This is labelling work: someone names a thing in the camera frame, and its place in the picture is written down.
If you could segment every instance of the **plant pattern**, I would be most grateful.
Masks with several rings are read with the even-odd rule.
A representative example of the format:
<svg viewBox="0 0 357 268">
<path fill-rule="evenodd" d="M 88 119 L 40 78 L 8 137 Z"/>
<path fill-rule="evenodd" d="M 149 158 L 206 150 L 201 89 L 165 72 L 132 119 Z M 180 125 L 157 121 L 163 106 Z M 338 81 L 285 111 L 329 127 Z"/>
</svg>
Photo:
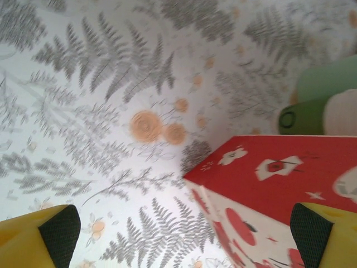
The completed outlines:
<svg viewBox="0 0 357 268">
<path fill-rule="evenodd" d="M 259 3 L 0 1 L 0 220 L 76 205 L 70 268 L 231 267 L 185 173 L 357 44 L 354 1 Z"/>
<path fill-rule="evenodd" d="M 156 198 L 152 200 L 153 217 L 143 208 L 139 210 L 140 227 L 132 218 L 127 220 L 128 236 L 117 233 L 117 241 L 111 241 L 109 248 L 102 255 L 102 259 L 117 259 L 119 263 L 125 261 L 129 267 L 133 265 L 136 251 L 138 252 L 137 267 L 143 265 L 146 256 L 146 267 L 159 267 L 155 262 L 163 253 L 160 268 L 166 267 L 174 258 L 174 268 L 180 267 L 184 257 L 193 249 L 199 248 L 203 253 L 205 244 L 215 241 L 215 233 L 204 215 L 192 215 L 184 202 L 175 198 L 180 215 L 174 217 L 170 210 L 160 205 Z"/>
</svg>

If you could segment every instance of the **black mesh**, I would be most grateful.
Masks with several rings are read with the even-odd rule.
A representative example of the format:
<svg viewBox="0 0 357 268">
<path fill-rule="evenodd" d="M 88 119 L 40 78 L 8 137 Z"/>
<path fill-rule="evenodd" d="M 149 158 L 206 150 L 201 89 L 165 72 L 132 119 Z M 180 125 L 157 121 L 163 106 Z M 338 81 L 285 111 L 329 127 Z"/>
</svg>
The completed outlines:
<svg viewBox="0 0 357 268">
<path fill-rule="evenodd" d="M 68 205 L 39 226 L 42 239 L 56 268 L 68 268 L 76 246 L 80 219 L 74 205 Z"/>
<path fill-rule="evenodd" d="M 318 268 L 334 224 L 302 204 L 296 204 L 290 229 L 306 268 Z"/>
</svg>

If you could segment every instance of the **green object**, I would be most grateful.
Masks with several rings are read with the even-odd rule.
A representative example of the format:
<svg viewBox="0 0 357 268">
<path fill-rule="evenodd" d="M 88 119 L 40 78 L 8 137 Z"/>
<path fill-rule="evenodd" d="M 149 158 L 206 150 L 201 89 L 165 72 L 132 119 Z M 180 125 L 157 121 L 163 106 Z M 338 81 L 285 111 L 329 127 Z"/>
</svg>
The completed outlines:
<svg viewBox="0 0 357 268">
<path fill-rule="evenodd" d="M 324 135 L 324 111 L 330 97 L 298 103 L 278 115 L 279 133 L 283 135 Z"/>
<path fill-rule="evenodd" d="M 357 89 L 357 55 L 305 70 L 297 82 L 298 102 Z"/>
</svg>

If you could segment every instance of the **red box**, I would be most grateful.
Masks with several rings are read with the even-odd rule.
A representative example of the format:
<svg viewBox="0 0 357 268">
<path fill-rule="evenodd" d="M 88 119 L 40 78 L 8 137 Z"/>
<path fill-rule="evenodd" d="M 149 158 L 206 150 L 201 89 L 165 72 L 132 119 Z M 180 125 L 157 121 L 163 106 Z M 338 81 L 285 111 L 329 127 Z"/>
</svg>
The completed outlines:
<svg viewBox="0 0 357 268">
<path fill-rule="evenodd" d="M 185 181 L 235 267 L 301 268 L 292 208 L 357 212 L 357 138 L 237 136 Z"/>
</svg>

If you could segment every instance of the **floral wallpaper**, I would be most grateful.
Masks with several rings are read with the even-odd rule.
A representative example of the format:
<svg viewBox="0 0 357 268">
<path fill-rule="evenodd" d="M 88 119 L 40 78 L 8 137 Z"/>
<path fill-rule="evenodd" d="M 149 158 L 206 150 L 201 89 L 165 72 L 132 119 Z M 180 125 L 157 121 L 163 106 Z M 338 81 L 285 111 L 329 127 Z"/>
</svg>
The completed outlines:
<svg viewBox="0 0 357 268">
<path fill-rule="evenodd" d="M 0 220 L 76 205 L 71 267 L 231 267 L 183 174 L 356 46 L 352 0 L 0 0 Z"/>
</svg>

